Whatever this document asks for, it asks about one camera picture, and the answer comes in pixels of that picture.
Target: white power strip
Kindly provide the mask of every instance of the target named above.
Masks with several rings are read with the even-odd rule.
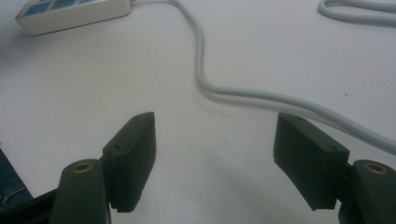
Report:
[[[15,20],[28,35],[43,35],[131,12],[131,0],[30,0]]]

